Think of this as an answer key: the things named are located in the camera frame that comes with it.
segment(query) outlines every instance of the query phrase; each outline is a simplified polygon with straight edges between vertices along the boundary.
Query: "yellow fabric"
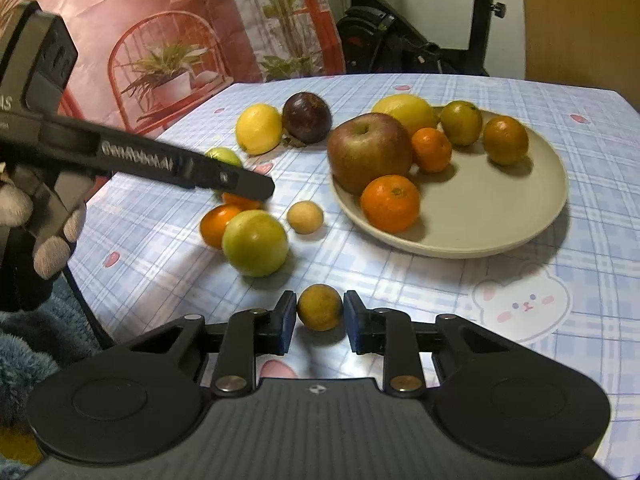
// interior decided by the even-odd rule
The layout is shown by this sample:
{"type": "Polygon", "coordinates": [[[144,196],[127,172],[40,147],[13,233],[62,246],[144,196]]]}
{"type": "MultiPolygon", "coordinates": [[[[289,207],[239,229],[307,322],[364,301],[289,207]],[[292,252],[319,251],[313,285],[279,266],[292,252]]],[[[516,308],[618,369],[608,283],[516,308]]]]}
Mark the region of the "yellow fabric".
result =
{"type": "Polygon", "coordinates": [[[42,460],[31,433],[20,433],[8,428],[0,428],[0,454],[26,465],[36,465],[42,460]]]}

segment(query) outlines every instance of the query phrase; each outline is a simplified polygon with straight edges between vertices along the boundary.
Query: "beige plate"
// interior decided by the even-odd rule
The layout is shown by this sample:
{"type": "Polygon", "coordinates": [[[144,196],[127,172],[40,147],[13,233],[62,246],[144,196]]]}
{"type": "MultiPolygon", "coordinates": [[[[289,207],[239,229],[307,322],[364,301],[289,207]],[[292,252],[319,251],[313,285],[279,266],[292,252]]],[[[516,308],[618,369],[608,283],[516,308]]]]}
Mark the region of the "beige plate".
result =
{"type": "MultiPolygon", "coordinates": [[[[482,112],[485,123],[496,115],[482,112]]],[[[529,155],[510,168],[490,163],[480,139],[469,148],[454,148],[448,170],[412,174],[422,197],[420,219],[400,234],[372,227],[362,214],[359,197],[333,179],[331,186],[340,207],[358,227],[393,247],[439,258],[498,254],[541,233],[567,199],[568,181],[560,157],[539,134],[530,128],[527,132],[529,155]]]]}

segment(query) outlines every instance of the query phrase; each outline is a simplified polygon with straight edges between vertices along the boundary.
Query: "ribbed gray surface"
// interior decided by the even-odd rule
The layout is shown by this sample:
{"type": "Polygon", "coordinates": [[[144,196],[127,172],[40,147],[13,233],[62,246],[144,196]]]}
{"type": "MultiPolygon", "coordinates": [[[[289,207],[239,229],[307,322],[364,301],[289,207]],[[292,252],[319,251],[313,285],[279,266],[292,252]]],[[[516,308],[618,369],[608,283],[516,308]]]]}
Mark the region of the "ribbed gray surface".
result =
{"type": "Polygon", "coordinates": [[[417,401],[371,379],[264,380],[217,402],[183,443],[151,460],[88,468],[48,459],[28,480],[608,479],[591,460],[544,468],[490,462],[450,441],[417,401]],[[321,385],[326,391],[314,394],[321,385]]]}

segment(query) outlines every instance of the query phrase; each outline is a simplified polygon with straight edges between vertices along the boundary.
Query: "blue and white checkered tablecloth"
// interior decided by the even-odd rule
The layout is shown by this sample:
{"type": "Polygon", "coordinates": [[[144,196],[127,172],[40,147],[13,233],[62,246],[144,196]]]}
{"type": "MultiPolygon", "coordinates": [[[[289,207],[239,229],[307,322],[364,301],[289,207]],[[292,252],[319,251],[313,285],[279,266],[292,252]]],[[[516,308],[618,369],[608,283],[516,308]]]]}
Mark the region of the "blue and white checkered tablecloth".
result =
{"type": "MultiPolygon", "coordinates": [[[[209,322],[271,307],[283,290],[327,283],[353,288],[370,307],[433,321],[454,312],[574,367],[609,394],[612,423],[596,460],[619,478],[640,473],[640,116],[618,94],[534,82],[449,75],[334,76],[236,84],[172,126],[162,140],[204,152],[238,149],[234,125],[250,104],[280,108],[311,91],[330,105],[334,124],[371,109],[380,98],[411,92],[433,105],[454,99],[511,115],[542,134],[569,174],[568,206],[540,236],[508,253],[439,260],[393,250],[357,230],[329,189],[323,147],[277,148],[247,160],[273,163],[268,207],[284,218],[311,199],[324,208],[321,235],[289,232],[283,269],[245,279],[222,252],[200,238],[202,216],[216,206],[208,190],[189,191],[117,174],[91,200],[70,263],[86,300],[117,340],[188,313],[209,322]],[[550,308],[515,309],[516,304],[550,308]]],[[[382,359],[351,354],[346,338],[331,345],[296,327],[285,358],[258,362],[263,375],[357,377],[382,374],[382,359]]],[[[429,356],[430,384],[437,382],[429,356]]]]}

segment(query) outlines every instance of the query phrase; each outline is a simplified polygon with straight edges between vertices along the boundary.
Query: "bear face print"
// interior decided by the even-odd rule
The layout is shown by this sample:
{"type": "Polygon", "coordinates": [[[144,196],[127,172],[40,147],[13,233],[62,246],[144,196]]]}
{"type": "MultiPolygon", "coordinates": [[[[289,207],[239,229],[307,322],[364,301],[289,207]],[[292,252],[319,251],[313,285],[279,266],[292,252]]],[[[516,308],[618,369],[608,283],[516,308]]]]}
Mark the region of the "bear face print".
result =
{"type": "Polygon", "coordinates": [[[571,312],[566,285],[540,266],[525,266],[519,277],[503,284],[483,280],[472,293],[481,324],[517,343],[532,343],[558,328],[571,312]]]}

